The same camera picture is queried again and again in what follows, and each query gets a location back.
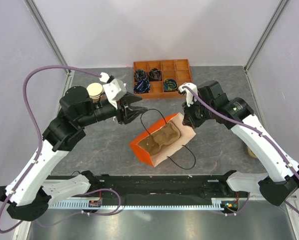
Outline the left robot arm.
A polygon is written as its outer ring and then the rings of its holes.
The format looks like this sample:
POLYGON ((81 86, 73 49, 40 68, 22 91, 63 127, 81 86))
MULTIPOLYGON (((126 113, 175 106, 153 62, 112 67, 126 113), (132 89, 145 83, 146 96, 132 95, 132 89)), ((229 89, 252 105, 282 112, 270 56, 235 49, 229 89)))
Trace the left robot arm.
POLYGON ((114 107, 107 99, 94 103, 83 86, 74 86, 60 99, 61 106, 42 134, 42 146, 7 186, 0 186, 0 201, 15 220, 31 222, 42 216, 53 204, 76 195, 93 197, 99 192, 99 180, 89 170, 53 186, 44 185, 55 166, 73 150, 86 133, 86 126, 115 117, 119 124, 129 124, 148 109, 133 106, 142 98, 130 92, 123 94, 114 107))

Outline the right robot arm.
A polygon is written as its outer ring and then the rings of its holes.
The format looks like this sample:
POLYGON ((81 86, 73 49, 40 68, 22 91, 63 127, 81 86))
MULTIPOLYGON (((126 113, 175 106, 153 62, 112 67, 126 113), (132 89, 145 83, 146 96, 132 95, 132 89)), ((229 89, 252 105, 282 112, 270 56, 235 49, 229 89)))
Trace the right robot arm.
POLYGON ((186 99, 182 104, 183 125, 195 129, 207 120, 223 124, 250 148, 266 170, 265 173, 229 171, 226 180, 218 184, 222 196, 257 193, 270 204, 280 206, 299 189, 299 163, 274 141, 245 100, 228 99, 215 80, 201 86, 186 82, 179 86, 178 92, 186 99))

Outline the orange paper bag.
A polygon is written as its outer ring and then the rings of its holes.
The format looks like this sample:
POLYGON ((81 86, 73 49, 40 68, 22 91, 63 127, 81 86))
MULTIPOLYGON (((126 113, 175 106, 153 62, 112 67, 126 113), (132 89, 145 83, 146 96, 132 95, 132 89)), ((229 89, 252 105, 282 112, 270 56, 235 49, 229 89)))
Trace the orange paper bag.
POLYGON ((137 159, 152 167, 164 160, 172 159, 172 155, 182 148, 189 149, 187 143, 196 135, 190 127, 183 125, 184 115, 180 112, 162 116, 160 120, 129 143, 137 159))

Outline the stack of paper cups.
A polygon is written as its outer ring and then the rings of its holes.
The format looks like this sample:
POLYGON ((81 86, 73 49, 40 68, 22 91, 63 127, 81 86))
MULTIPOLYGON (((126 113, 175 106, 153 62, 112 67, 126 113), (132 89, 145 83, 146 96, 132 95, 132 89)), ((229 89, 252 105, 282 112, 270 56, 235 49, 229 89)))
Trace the stack of paper cups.
POLYGON ((93 103, 99 102, 102 98, 105 97, 105 92, 103 85, 97 82, 91 83, 86 88, 89 97, 92 99, 93 103))

